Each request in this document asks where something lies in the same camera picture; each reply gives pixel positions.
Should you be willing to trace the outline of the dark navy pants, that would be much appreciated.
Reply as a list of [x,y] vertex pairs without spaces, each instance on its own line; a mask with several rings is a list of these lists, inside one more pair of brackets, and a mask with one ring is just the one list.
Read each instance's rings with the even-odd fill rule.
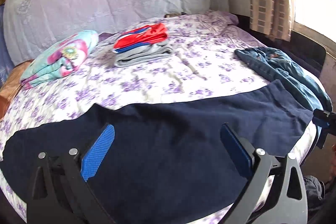
[[312,112],[278,80],[233,96],[176,103],[136,103],[118,110],[94,104],[76,119],[17,131],[1,171],[27,200],[40,152],[61,155],[89,144],[106,124],[114,142],[90,188],[117,223],[188,223],[233,203],[246,181],[220,139],[221,126],[271,155],[285,156]]

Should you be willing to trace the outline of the blue denim jeans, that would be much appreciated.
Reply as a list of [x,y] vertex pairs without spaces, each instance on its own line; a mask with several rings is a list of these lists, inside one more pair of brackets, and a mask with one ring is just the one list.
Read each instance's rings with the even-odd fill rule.
[[253,97],[270,100],[261,103],[258,117],[266,116],[267,123],[273,123],[272,128],[277,131],[301,136],[313,119],[314,110],[333,111],[327,92],[286,53],[275,48],[256,47],[235,50],[235,55],[269,81],[266,87],[254,91]]

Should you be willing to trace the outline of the brown tan pillow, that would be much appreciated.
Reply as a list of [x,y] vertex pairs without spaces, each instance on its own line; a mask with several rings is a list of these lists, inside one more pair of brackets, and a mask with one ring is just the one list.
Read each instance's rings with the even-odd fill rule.
[[33,60],[27,60],[17,66],[14,67],[12,72],[9,74],[4,85],[1,87],[0,93],[0,117],[1,121],[5,116],[11,102],[14,100],[16,95],[21,90],[21,82],[20,78],[23,72],[27,69],[27,67],[33,62]]

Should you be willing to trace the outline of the folded teal pink floral quilt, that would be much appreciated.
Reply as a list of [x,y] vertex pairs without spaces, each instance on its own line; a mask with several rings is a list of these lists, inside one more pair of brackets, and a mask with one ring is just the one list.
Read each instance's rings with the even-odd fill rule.
[[31,89],[74,73],[84,63],[98,41],[96,31],[85,30],[50,46],[23,72],[20,78],[22,88]]

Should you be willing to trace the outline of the blue patterned cloth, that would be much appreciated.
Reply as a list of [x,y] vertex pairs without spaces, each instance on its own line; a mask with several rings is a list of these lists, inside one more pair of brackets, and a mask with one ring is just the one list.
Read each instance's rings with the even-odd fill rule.
[[0,87],[2,87],[9,74],[14,68],[14,64],[9,56],[3,31],[3,12],[5,5],[0,5]]

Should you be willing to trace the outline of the purple floral bedspread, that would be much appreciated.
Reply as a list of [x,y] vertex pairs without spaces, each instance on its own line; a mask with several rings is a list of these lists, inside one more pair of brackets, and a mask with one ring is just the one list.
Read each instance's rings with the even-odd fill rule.
[[236,55],[261,43],[238,27],[236,16],[209,11],[163,20],[169,57],[118,68],[114,38],[100,42],[75,73],[21,90],[1,122],[1,145],[17,131],[74,119],[94,103],[119,109],[131,103],[170,103],[249,92],[267,85]]

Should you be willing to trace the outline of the folded grey garment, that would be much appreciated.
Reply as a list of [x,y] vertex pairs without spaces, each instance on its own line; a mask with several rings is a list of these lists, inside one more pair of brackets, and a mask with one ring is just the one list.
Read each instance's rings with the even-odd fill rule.
[[138,65],[148,61],[154,61],[161,58],[170,57],[173,49],[168,41],[143,45],[127,50],[122,53],[116,53],[114,57],[114,66],[118,68]]

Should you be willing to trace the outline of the folded red blue garment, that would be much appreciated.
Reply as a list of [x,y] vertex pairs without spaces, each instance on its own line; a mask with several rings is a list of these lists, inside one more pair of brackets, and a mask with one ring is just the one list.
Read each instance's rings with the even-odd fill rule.
[[145,25],[121,34],[113,45],[114,53],[124,53],[141,46],[164,42],[168,37],[163,23]]

